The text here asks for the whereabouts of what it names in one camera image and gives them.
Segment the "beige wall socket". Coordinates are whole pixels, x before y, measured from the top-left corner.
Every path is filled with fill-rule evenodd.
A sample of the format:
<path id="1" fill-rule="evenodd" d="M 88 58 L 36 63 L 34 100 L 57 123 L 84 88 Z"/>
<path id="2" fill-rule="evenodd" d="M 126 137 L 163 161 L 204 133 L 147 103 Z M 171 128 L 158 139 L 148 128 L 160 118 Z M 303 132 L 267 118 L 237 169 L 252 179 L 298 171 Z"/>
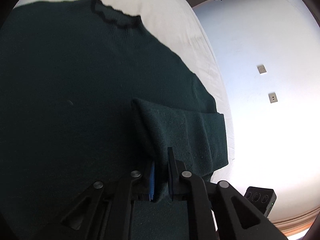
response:
<path id="1" fill-rule="evenodd" d="M 275 103 L 275 102 L 277 102 L 277 101 L 278 101 L 278 99 L 277 99 L 277 96 L 276 96 L 276 93 L 275 93 L 275 92 L 270 93 L 270 94 L 268 95 L 268 97 L 269 97 L 270 103 Z"/>
<path id="2" fill-rule="evenodd" d="M 266 70 L 266 68 L 265 68 L 265 66 L 264 66 L 263 64 L 257 66 L 257 69 L 258 69 L 259 74 L 265 74 L 265 73 L 267 73 L 267 70 Z"/>

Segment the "dark green knit sweater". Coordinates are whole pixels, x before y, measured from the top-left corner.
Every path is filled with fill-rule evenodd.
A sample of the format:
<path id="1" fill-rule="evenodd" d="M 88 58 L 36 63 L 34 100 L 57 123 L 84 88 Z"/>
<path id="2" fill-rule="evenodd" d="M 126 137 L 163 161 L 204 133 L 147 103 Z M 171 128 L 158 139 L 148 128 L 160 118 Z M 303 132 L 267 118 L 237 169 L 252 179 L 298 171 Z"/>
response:
<path id="1" fill-rule="evenodd" d="M 96 181 L 155 173 L 133 239 L 188 239 L 168 196 L 168 148 L 210 180 L 228 163 L 215 99 L 139 16 L 100 0 L 35 2 L 1 28 L 1 214 L 32 239 Z"/>

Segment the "upper beige wall socket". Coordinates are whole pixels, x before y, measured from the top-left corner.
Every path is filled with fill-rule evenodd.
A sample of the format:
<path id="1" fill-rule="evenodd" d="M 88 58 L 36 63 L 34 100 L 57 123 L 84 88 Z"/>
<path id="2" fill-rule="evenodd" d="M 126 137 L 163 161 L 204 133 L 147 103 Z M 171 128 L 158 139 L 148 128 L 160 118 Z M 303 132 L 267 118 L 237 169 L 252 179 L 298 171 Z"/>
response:
<path id="1" fill-rule="evenodd" d="M 267 73 L 267 70 L 266 70 L 266 68 L 265 68 L 265 66 L 264 66 L 263 64 L 257 66 L 257 69 L 258 69 L 259 74 L 265 74 L 265 73 Z"/>

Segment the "lower beige wall socket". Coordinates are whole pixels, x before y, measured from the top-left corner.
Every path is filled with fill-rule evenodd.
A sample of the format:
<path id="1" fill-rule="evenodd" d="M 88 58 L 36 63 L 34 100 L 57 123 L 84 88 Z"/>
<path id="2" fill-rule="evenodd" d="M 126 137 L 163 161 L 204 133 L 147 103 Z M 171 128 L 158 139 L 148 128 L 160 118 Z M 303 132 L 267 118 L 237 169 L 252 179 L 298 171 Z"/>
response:
<path id="1" fill-rule="evenodd" d="M 278 101 L 278 99 L 277 99 L 277 96 L 276 96 L 276 93 L 275 93 L 275 92 L 270 93 L 270 94 L 268 95 L 268 97 L 269 97 L 270 103 L 275 103 L 275 102 L 277 102 L 277 101 Z"/>

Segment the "white bed sheet mattress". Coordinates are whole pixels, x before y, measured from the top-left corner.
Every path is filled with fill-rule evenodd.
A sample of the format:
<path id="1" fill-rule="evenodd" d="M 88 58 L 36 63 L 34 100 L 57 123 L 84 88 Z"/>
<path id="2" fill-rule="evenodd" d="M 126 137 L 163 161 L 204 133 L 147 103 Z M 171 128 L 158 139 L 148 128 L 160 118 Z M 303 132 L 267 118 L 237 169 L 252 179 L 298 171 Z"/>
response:
<path id="1" fill-rule="evenodd" d="M 17 6 L 36 1 L 18 0 Z M 217 111 L 224 115 L 228 162 L 235 159 L 231 112 L 227 91 L 208 37 L 186 0 L 101 0 L 128 15 L 139 15 L 146 29 L 176 53 L 197 75 L 214 97 Z"/>

